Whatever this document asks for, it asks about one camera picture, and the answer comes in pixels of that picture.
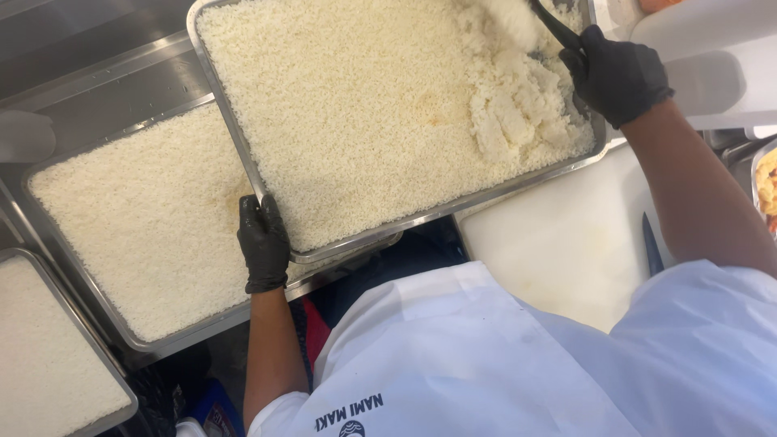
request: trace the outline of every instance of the black glove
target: black glove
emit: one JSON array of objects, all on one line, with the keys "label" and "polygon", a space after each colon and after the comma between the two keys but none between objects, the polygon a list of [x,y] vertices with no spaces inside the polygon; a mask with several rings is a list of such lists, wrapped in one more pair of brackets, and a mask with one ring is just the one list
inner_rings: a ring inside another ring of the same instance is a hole
[{"label": "black glove", "polygon": [[246,293],[264,293],[286,285],[289,235],[273,196],[264,196],[261,208],[253,194],[240,198],[238,241],[248,268]]},{"label": "black glove", "polygon": [[580,39],[587,62],[580,52],[566,48],[559,57],[570,70],[577,95],[615,129],[674,95],[652,48],[607,40],[595,24]]}]

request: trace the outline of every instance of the stainless steel tray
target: stainless steel tray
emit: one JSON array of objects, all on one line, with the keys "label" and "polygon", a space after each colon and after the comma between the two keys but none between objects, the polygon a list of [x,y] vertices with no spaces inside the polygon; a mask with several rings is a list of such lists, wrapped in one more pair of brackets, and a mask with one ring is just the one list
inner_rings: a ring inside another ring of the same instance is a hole
[{"label": "stainless steel tray", "polygon": [[[193,108],[198,107],[200,105],[210,103],[211,101],[213,101],[213,99],[214,99],[213,94],[202,96],[197,100],[193,100],[173,110],[170,110],[158,116],[152,117],[146,121],[133,124],[129,128],[123,129],[122,131],[109,135],[96,143],[92,143],[83,148],[76,149],[72,152],[65,153],[61,156],[57,156],[56,158],[49,159],[42,163],[38,163],[35,166],[30,167],[30,169],[27,170],[24,174],[23,190],[25,195],[30,200],[30,204],[36,210],[35,212],[38,215],[46,218],[45,222],[48,227],[49,233],[54,237],[54,239],[57,241],[57,244],[59,244],[59,246],[65,252],[65,254],[68,257],[68,260],[75,267],[76,271],[83,278],[84,282],[89,286],[90,291],[95,296],[95,298],[97,299],[97,301],[99,302],[103,310],[106,312],[113,325],[119,331],[119,333],[121,334],[121,337],[127,342],[127,344],[129,344],[130,347],[132,347],[137,351],[143,351],[143,352],[154,351],[168,344],[181,340],[184,337],[187,337],[205,328],[209,328],[210,335],[213,335],[223,330],[227,330],[231,327],[234,327],[235,325],[238,325],[249,319],[249,311],[250,311],[249,302],[246,301],[244,303],[235,305],[232,308],[225,309],[220,313],[216,313],[213,316],[209,316],[206,319],[200,320],[199,322],[187,328],[184,328],[178,332],[175,332],[174,334],[170,334],[167,337],[161,338],[159,340],[156,340],[156,341],[141,340],[140,338],[138,338],[137,335],[135,335],[132,329],[129,328],[129,325],[127,325],[127,321],[118,311],[118,309],[113,305],[110,299],[108,299],[106,294],[100,288],[99,283],[86,270],[84,263],[78,257],[78,255],[76,255],[75,250],[70,245],[68,240],[64,237],[64,234],[59,229],[59,226],[57,225],[57,223],[48,214],[48,212],[43,207],[43,205],[38,201],[38,199],[32,194],[32,192],[30,191],[30,179],[35,173],[38,173],[41,170],[46,169],[47,167],[53,166],[54,164],[62,163],[72,158],[73,156],[90,152],[94,149],[102,147],[103,145],[109,142],[115,141],[119,138],[132,135],[133,133],[140,131],[141,129],[147,128],[149,126],[152,126],[153,124],[156,124],[160,121],[164,121],[169,118],[175,117],[176,115],[182,114],[188,110],[192,110]],[[396,235],[396,232],[394,232],[390,235],[384,236],[379,241],[370,242],[370,244],[364,245],[364,247],[362,247],[361,249],[356,250],[354,251],[354,253],[351,253],[347,257],[343,258],[342,260],[339,260],[338,264],[342,264],[343,262],[348,261],[349,259],[358,257],[359,255],[365,252],[368,252],[371,250],[378,250],[384,247],[385,244],[388,244],[388,245],[393,244],[396,240],[399,239],[400,236],[401,234]],[[307,274],[305,274],[303,277],[294,279],[293,282],[288,285],[287,292],[291,291],[294,288],[306,285],[309,282],[313,281],[314,276],[319,273],[322,273],[323,271],[326,271],[327,267],[329,266],[324,266],[314,271],[310,271]]]},{"label": "stainless steel tray", "polygon": [[[224,121],[229,128],[232,141],[238,149],[240,160],[246,168],[246,173],[248,173],[248,178],[251,181],[253,190],[256,192],[256,196],[261,199],[262,196],[268,194],[267,187],[265,187],[264,181],[262,181],[262,178],[259,175],[257,164],[251,158],[250,146],[246,141],[246,137],[243,135],[235,115],[232,113],[232,106],[224,93],[224,87],[221,84],[221,80],[219,80],[218,74],[211,63],[207,48],[200,39],[200,35],[197,33],[197,17],[200,16],[204,9],[220,5],[231,5],[240,1],[241,0],[197,0],[189,9],[189,13],[186,17],[186,29],[189,32],[189,38],[192,40],[194,51],[197,52],[197,57],[200,59],[203,70],[205,70],[205,77],[211,86],[218,107],[221,110],[221,115],[224,116]],[[555,3],[569,5],[570,0],[555,0]],[[587,0],[580,0],[580,13],[583,15],[584,26],[596,22],[596,14],[594,13],[593,5]],[[461,211],[462,209],[489,201],[512,191],[525,189],[553,177],[593,164],[601,159],[607,152],[607,140],[605,119],[599,114],[592,114],[591,124],[594,127],[594,137],[596,138],[594,150],[591,153],[567,159],[543,169],[520,175],[496,185],[495,187],[461,196],[453,201],[434,206],[425,211],[407,215],[392,222],[384,223],[375,228],[321,246],[318,249],[307,252],[292,250],[291,260],[298,264],[307,264],[326,257],[331,257],[332,255],[354,247],[385,238],[393,233],[430,222],[431,220],[444,215]]]},{"label": "stainless steel tray", "polygon": [[38,275],[41,279],[43,279],[44,283],[51,291],[51,294],[54,295],[54,298],[57,300],[57,302],[59,302],[62,310],[68,314],[71,322],[73,322],[75,327],[81,331],[81,335],[84,336],[86,342],[89,343],[89,346],[92,347],[92,350],[97,354],[97,356],[99,356],[100,360],[108,368],[110,374],[130,398],[130,404],[126,407],[123,407],[117,411],[114,411],[113,413],[108,414],[107,416],[103,416],[97,419],[84,428],[81,428],[78,431],[68,435],[68,437],[92,437],[108,429],[111,429],[123,421],[126,421],[128,418],[131,418],[138,410],[138,398],[134,393],[132,393],[132,390],[130,390],[130,387],[124,381],[124,378],[121,377],[116,366],[113,365],[111,359],[107,355],[109,352],[104,351],[98,345],[97,340],[91,334],[92,330],[90,330],[87,326],[87,322],[78,316],[78,310],[75,308],[75,304],[67,297],[67,294],[62,291],[62,286],[54,276],[54,273],[51,271],[51,269],[46,265],[46,262],[28,250],[19,248],[0,250],[0,263],[13,257],[24,257],[33,265],[33,267],[35,267]]}]

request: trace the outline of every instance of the black nitrile glove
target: black nitrile glove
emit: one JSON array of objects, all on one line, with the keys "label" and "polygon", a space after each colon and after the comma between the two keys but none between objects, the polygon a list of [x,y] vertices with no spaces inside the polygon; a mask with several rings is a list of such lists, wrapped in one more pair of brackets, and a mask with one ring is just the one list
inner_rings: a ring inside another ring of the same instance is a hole
[{"label": "black nitrile glove", "polygon": [[248,268],[246,293],[264,293],[286,285],[291,248],[273,196],[264,196],[261,208],[253,194],[240,198],[238,241]]},{"label": "black nitrile glove", "polygon": [[580,52],[566,48],[559,57],[570,70],[577,95],[615,129],[674,95],[652,48],[607,40],[595,24],[580,39],[587,62]]}]

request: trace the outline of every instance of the logo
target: logo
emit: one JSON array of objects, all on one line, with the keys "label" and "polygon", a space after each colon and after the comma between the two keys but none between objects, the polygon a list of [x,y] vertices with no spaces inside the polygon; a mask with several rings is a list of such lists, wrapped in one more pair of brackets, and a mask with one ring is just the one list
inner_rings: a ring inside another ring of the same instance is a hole
[{"label": "logo", "polygon": [[347,421],[340,429],[338,437],[356,437],[357,435],[364,437],[364,426],[357,421]]}]

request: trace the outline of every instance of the white shirt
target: white shirt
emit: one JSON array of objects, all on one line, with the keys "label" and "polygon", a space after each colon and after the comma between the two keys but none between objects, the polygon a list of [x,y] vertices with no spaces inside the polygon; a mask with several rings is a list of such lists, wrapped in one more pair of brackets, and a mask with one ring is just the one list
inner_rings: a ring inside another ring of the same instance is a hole
[{"label": "white shirt", "polygon": [[480,262],[429,271],[365,292],[314,379],[249,436],[777,435],[777,281],[682,264],[607,335],[515,299]]}]

